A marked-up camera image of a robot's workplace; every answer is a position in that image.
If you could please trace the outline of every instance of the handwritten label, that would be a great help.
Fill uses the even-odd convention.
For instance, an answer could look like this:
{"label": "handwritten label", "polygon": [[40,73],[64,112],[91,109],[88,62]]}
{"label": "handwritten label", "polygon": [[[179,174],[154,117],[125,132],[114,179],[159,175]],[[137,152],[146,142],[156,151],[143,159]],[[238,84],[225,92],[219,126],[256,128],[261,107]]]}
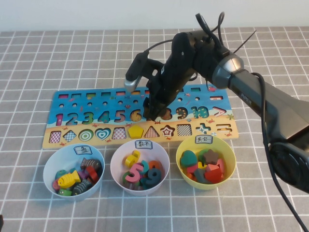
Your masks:
{"label": "handwritten label", "polygon": [[74,151],[77,155],[92,155],[92,151],[89,146],[76,146]]}
{"label": "handwritten label", "polygon": [[212,136],[211,135],[197,135],[195,137],[196,144],[212,144]]}
{"label": "handwritten label", "polygon": [[137,140],[135,141],[136,149],[152,149],[153,143],[150,140]]}

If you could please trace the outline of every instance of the white bowl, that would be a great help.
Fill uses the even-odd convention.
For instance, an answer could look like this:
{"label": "white bowl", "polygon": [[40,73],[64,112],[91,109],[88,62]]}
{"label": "white bowl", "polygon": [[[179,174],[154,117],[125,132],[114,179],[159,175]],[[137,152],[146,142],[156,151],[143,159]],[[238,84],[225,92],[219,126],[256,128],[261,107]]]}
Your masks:
{"label": "white bowl", "polygon": [[[147,148],[139,147],[141,142],[143,144],[147,143]],[[152,160],[160,161],[162,163],[164,169],[164,177],[161,182],[156,186],[146,189],[146,190],[131,190],[122,186],[122,176],[125,172],[129,171],[129,168],[123,164],[123,160],[125,157],[132,154],[132,151],[138,150],[140,152],[139,162],[145,160],[150,162]],[[126,192],[135,195],[135,196],[146,196],[153,192],[155,192],[162,185],[165,178],[169,173],[169,156],[165,149],[159,144],[152,142],[150,140],[138,139],[132,140],[121,145],[113,154],[111,160],[111,173],[114,181],[122,187]]]}
{"label": "white bowl", "polygon": [[[77,171],[80,171],[81,170],[80,165],[83,158],[100,160],[103,170],[98,182],[92,188],[79,195],[75,196],[58,195],[52,187],[56,173],[62,169],[68,172],[71,168],[75,168]],[[99,150],[87,144],[74,144],[59,149],[48,159],[43,171],[43,180],[46,187],[48,188],[49,191],[51,191],[52,194],[69,201],[81,201],[90,197],[98,190],[102,182],[104,169],[105,169],[104,157],[102,156],[101,152],[99,152]]]}

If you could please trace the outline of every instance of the white wall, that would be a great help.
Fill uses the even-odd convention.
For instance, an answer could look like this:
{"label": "white wall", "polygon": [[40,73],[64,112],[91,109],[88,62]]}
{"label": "white wall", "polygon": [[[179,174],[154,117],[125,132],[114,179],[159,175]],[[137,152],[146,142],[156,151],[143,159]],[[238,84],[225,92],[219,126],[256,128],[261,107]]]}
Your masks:
{"label": "white wall", "polygon": [[309,26],[308,0],[0,0],[0,31]]}

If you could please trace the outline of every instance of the shape puzzle board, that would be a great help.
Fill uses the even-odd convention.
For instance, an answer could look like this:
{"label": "shape puzzle board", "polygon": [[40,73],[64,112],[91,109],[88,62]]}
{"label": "shape puzzle board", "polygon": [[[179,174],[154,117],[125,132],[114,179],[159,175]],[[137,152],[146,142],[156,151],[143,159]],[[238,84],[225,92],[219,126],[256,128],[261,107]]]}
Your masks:
{"label": "shape puzzle board", "polygon": [[182,141],[190,135],[238,138],[226,90],[209,85],[186,85],[155,121],[143,115],[145,87],[58,91],[54,94],[43,148],[86,143],[123,144],[132,140],[128,129],[138,125],[141,138],[155,142]]}

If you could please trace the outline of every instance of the robotic arm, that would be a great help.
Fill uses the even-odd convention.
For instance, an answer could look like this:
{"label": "robotic arm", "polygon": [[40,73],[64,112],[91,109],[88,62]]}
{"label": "robotic arm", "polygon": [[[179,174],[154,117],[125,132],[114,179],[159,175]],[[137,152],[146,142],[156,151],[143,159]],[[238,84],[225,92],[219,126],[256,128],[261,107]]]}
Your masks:
{"label": "robotic arm", "polygon": [[[129,67],[125,80],[128,91],[134,91],[142,76],[149,79],[146,86],[150,95],[144,101],[143,116],[155,120],[164,115],[194,73],[217,88],[229,88],[262,116],[262,90],[256,74],[244,69],[243,60],[223,46],[200,14],[196,17],[203,30],[176,34],[165,64],[147,58],[148,49],[137,54]],[[264,91],[270,165],[283,181],[309,193],[309,102],[268,83]]]}

